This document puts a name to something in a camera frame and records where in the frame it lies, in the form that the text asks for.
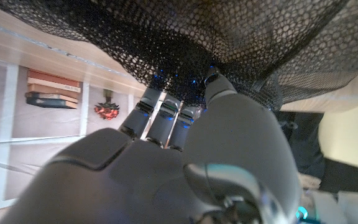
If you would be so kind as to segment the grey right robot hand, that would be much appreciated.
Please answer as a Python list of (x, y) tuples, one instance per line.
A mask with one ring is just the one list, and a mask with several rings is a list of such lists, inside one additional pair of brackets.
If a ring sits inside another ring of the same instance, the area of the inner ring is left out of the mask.
[(295, 223), (293, 154), (275, 117), (211, 67), (182, 150), (105, 128), (38, 172), (2, 223)]

